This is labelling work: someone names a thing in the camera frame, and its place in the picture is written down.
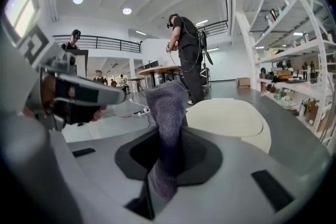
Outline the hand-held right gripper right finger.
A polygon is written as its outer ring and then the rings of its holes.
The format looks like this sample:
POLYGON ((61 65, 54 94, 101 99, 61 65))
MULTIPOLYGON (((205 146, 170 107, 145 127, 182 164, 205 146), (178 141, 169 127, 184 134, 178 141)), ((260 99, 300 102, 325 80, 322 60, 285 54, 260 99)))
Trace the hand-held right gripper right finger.
POLYGON ((185 131, 216 144, 222 166, 206 183, 179 188, 157 217, 158 223, 286 223, 312 196, 330 163, 322 145, 312 157, 285 164, 237 137, 190 127, 185 131), (252 178, 260 170, 267 170, 293 202, 275 211, 252 178))

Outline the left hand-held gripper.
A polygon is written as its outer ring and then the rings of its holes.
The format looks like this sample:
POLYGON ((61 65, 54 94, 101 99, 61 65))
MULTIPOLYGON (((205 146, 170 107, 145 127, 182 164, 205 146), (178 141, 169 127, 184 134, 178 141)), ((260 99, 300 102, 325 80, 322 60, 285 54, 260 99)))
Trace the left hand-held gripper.
POLYGON ((43 124, 55 130, 70 120, 71 106, 115 105, 125 100, 125 93, 74 75, 75 57, 55 42, 38 23, 23 37, 15 33, 6 16, 1 16, 1 116, 31 111, 43 124), (42 84, 48 75, 56 76, 56 105, 42 103, 42 84))

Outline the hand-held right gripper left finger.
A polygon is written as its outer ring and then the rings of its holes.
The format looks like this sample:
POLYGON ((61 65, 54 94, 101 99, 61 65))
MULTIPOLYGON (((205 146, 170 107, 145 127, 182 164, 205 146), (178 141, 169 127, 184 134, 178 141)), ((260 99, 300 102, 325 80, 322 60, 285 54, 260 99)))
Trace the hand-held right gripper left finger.
POLYGON ((150 223, 124 205, 138 197, 142 182, 127 178, 114 161, 117 149, 155 128, 97 140, 67 143, 57 131, 50 131, 62 177, 79 208, 82 223, 150 223))

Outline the person's left hand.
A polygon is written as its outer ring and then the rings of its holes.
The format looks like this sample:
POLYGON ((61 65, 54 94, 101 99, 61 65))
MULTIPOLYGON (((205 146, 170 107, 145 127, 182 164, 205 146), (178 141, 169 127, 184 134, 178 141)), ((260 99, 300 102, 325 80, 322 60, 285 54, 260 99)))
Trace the person's left hand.
POLYGON ((47 112, 62 118, 66 124, 83 125, 90 121, 101 119, 106 106, 82 106, 65 101, 56 101, 56 98, 76 98, 77 86, 61 81, 52 75, 48 75, 41 83, 41 103, 47 112))

